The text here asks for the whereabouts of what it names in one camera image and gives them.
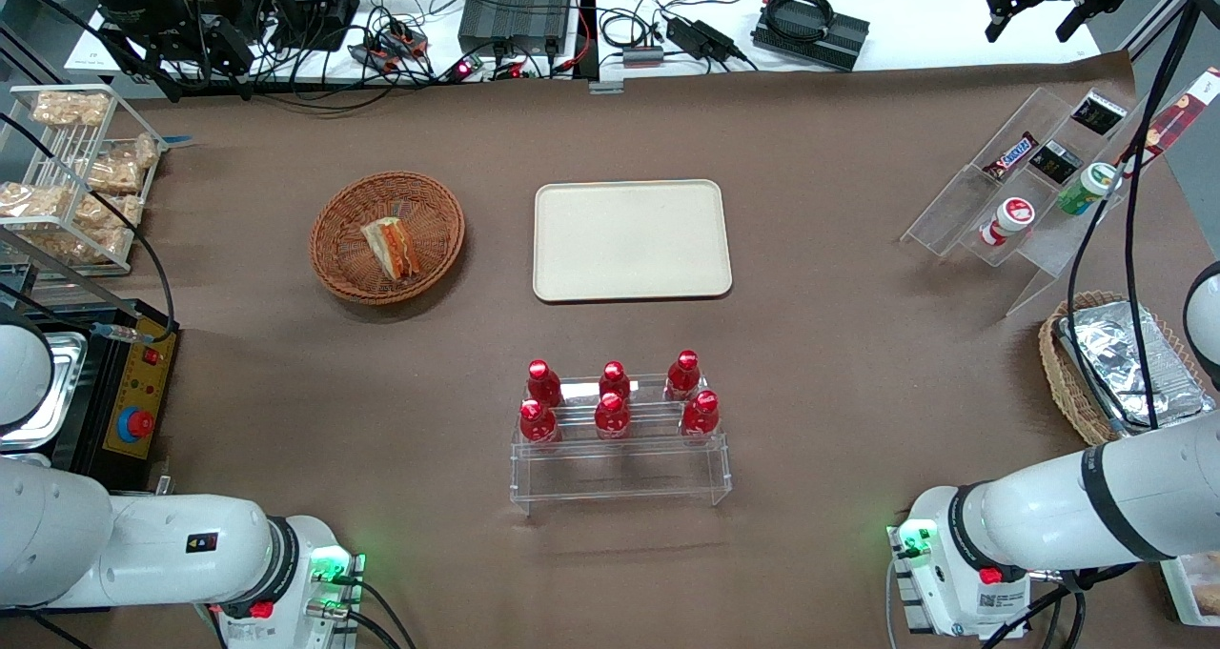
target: foil container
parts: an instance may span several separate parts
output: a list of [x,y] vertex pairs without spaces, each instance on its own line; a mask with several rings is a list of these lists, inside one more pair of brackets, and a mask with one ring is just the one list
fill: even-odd
[[[1160,332],[1157,320],[1143,306],[1139,307],[1139,322],[1159,426],[1174,426],[1213,411],[1215,401],[1194,381]],[[1064,349],[1076,360],[1098,405],[1110,420],[1110,427],[1124,437],[1150,429],[1143,373],[1131,327],[1131,305],[1116,301],[1076,311],[1076,337],[1083,362],[1072,351],[1066,317],[1059,320],[1057,329]]]

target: red button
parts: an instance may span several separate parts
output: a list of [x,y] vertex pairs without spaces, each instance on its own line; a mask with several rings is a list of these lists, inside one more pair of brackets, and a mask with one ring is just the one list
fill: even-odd
[[152,434],[152,414],[135,411],[127,418],[127,432],[135,439]]
[[1003,582],[1004,575],[999,572],[999,568],[983,568],[978,571],[978,579],[982,581],[983,584],[996,584],[998,582]]
[[274,605],[271,601],[255,601],[250,605],[250,617],[251,619],[270,619],[271,611],[274,610]]

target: wicker basket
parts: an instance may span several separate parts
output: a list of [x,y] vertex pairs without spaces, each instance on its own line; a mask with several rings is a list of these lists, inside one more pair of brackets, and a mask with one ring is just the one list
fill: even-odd
[[[386,277],[360,228],[398,216],[406,223],[422,271]],[[336,296],[381,306],[418,296],[453,266],[466,234],[466,220],[454,194],[432,177],[379,172],[349,184],[318,213],[310,232],[314,272]]]
[[[1076,294],[1076,310],[1126,300],[1127,298],[1122,294],[1113,292],[1083,292]],[[1066,315],[1068,303],[1064,301],[1038,331],[1038,353],[1042,355],[1042,370],[1046,371],[1047,381],[1050,383],[1050,396],[1054,398],[1055,406],[1059,406],[1071,427],[1076,428],[1076,432],[1089,445],[1111,442],[1119,436],[1110,428],[1109,421],[1105,420],[1105,415],[1093,399],[1093,393],[1080,377],[1076,364],[1072,364],[1066,350],[1057,342],[1054,324],[1057,320]],[[1182,364],[1186,364],[1186,370],[1191,372],[1194,382],[1203,387],[1202,381],[1199,381],[1199,371],[1194,367],[1194,359],[1186,353],[1182,340],[1177,339],[1164,320],[1158,318],[1155,314],[1152,317],[1157,321],[1160,332],[1165,334],[1169,345],[1174,348],[1174,353],[1182,360]]]

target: white desk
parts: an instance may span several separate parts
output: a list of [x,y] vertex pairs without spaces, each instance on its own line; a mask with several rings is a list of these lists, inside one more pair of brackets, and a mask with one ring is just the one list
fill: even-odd
[[[429,1],[431,0],[418,0],[418,2],[415,0],[384,0],[383,5],[395,15],[409,13],[420,16],[427,11]],[[443,6],[445,1],[449,0],[437,0],[436,6]],[[366,24],[372,6],[373,5],[370,0],[360,0],[360,7],[356,11],[353,24]],[[440,11],[438,15],[427,15],[427,18],[425,20],[423,33],[428,37],[428,57],[432,59],[432,66],[437,72],[445,71],[447,67],[453,66],[458,59],[461,59],[462,55],[465,55],[461,46],[458,44],[458,28],[459,24],[461,24],[465,0],[460,0],[454,2],[453,6],[447,7],[445,11]],[[567,41],[564,46],[565,52],[559,55],[555,63],[562,63],[564,60],[571,59],[575,54],[576,29],[578,23],[580,20],[577,20],[577,12],[573,7],[573,10],[569,11]],[[101,27],[101,16],[94,13],[90,24],[95,28]],[[362,40],[362,29],[350,29],[348,35],[344,37],[343,49],[332,52],[328,60],[326,59],[327,54],[314,50],[314,52],[310,52],[307,57],[301,60],[295,79],[301,81],[301,83],[317,83],[317,81],[322,81],[323,63],[326,63],[327,83],[354,83],[354,81],[361,81],[366,76],[371,76],[372,72],[361,66],[361,63],[355,62],[351,55],[348,54],[346,49],[348,45],[360,44]],[[265,66],[271,66],[271,63],[273,63],[268,62],[266,59],[259,59],[259,55],[261,54],[261,49],[259,49],[259,46],[251,46],[251,50],[256,57],[254,66],[250,68],[251,74],[254,74],[254,72],[261,72]],[[545,57],[537,57],[537,62],[542,71],[547,71]],[[90,33],[82,33],[79,40],[72,50],[72,54],[68,55],[68,59],[63,63],[63,67],[67,72],[73,72],[73,74],[121,74],[117,63],[115,63],[115,60],[106,52],[101,41],[98,41],[95,37],[90,35]],[[170,66],[166,66],[166,68],[170,71],[170,74],[174,74]],[[287,81],[292,68],[293,63],[287,63],[287,66],[276,68],[276,71],[272,72],[272,79]],[[489,68],[490,66],[484,66],[484,72],[488,72]]]
[[[598,7],[627,7],[634,10],[638,0],[598,0]],[[1009,21],[996,44],[983,37],[991,16],[986,0],[827,0],[836,13],[855,16],[871,23],[869,37],[855,63],[855,71],[892,71],[906,67],[958,67],[986,66],[986,63],[1068,63],[1098,55],[1097,44],[1088,28],[1076,29],[1066,44],[1059,44],[1055,27],[1071,11],[1071,2],[1043,2],[1019,13]],[[732,37],[737,46],[758,63],[762,71],[827,71],[827,67],[798,62],[786,55],[771,52],[754,45],[750,30],[758,24],[762,0],[742,0],[733,5],[676,6],[676,13],[688,20],[702,20],[721,33]],[[639,15],[650,20],[655,10],[648,0]],[[610,24],[611,37],[626,40],[632,32],[627,20]],[[665,32],[664,21],[661,32]],[[677,48],[666,41],[666,50]],[[601,59],[619,52],[599,37],[598,51]],[[733,71],[749,71],[741,60],[728,59]],[[605,59],[601,63],[601,81],[623,81],[628,77],[698,76],[706,71],[705,63],[666,57],[659,67],[623,68],[621,59]],[[714,72],[722,72],[720,66]]]

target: red soda bottle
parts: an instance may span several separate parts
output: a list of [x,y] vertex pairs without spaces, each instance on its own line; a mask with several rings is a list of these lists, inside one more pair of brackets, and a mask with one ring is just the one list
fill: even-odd
[[601,371],[601,379],[598,381],[598,394],[605,396],[608,392],[622,396],[623,401],[631,399],[631,378],[627,377],[627,371],[622,370],[622,364],[619,361],[606,364],[605,370]]
[[693,350],[678,354],[678,360],[670,366],[665,379],[665,398],[672,401],[686,401],[699,387],[699,357]]
[[564,405],[564,392],[560,388],[559,376],[542,359],[529,364],[529,379],[526,381],[526,389],[532,399],[544,403],[550,409]]
[[711,434],[720,425],[720,398],[711,389],[705,389],[687,401],[682,410],[682,434]]
[[521,437],[531,444],[559,442],[559,422],[555,412],[537,399],[521,403]]
[[630,432],[631,410],[614,392],[601,395],[598,410],[593,411],[593,423],[598,426],[600,439],[625,439]]

